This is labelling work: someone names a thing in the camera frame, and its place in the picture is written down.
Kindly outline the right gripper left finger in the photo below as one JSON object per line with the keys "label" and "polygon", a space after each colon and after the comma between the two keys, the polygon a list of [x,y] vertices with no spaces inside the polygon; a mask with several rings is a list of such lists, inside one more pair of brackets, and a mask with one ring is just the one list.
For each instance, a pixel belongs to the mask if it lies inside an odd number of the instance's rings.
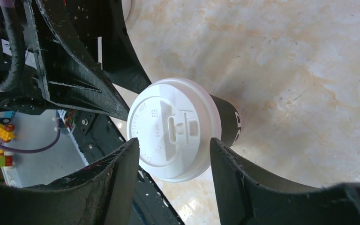
{"label": "right gripper left finger", "polygon": [[97,225],[95,216],[85,214],[86,199],[80,197],[87,187],[66,187],[59,183],[63,178],[25,188],[0,184],[0,225]]}

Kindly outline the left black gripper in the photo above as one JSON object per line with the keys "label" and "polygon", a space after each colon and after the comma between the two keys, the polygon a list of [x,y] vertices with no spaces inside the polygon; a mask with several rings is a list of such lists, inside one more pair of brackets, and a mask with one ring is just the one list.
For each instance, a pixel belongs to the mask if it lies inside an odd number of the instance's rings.
{"label": "left black gripper", "polygon": [[[0,92],[0,112],[40,115],[76,109],[126,120],[129,107],[89,53],[61,0],[15,0],[22,27],[23,75],[17,87]],[[0,84],[12,63],[0,7]]]}

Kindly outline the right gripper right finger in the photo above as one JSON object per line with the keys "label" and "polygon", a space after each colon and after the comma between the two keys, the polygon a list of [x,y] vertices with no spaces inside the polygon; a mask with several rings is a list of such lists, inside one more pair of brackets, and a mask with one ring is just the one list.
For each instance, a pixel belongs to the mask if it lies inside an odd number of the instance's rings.
{"label": "right gripper right finger", "polygon": [[311,187],[273,174],[217,138],[210,161],[223,225],[360,225],[360,182]]}

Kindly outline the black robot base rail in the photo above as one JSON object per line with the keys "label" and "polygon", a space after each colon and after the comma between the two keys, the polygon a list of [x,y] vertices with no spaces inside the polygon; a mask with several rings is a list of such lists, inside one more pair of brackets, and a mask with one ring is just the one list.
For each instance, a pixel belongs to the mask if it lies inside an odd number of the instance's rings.
{"label": "black robot base rail", "polygon": [[86,199],[98,225],[181,225],[182,219],[152,177],[136,164],[138,141],[126,141],[111,119],[59,110],[64,130],[86,167],[59,180]]}

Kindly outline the white plastic cup lid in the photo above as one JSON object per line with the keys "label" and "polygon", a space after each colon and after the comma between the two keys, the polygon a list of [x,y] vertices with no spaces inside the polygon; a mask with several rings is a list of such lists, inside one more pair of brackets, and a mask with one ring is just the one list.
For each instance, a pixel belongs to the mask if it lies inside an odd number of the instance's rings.
{"label": "white plastic cup lid", "polygon": [[167,181],[192,180],[210,167],[209,143],[222,134],[209,93],[185,78],[159,80],[142,91],[127,118],[128,138],[137,138],[139,164]]}

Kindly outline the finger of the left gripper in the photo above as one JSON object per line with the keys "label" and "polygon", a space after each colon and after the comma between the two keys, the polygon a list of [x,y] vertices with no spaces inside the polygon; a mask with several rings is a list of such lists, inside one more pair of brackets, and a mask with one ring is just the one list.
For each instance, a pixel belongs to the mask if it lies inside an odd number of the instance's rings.
{"label": "finger of the left gripper", "polygon": [[103,0],[101,6],[103,71],[112,83],[139,94],[151,81],[131,44],[122,3]]}

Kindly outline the black paper coffee cup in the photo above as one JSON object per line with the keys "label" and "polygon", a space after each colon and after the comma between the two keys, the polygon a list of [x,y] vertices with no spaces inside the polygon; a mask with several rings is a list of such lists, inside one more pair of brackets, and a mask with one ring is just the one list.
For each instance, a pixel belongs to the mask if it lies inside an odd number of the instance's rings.
{"label": "black paper coffee cup", "polygon": [[242,132],[242,119],[238,110],[228,101],[211,95],[220,116],[221,138],[227,146],[233,146]]}

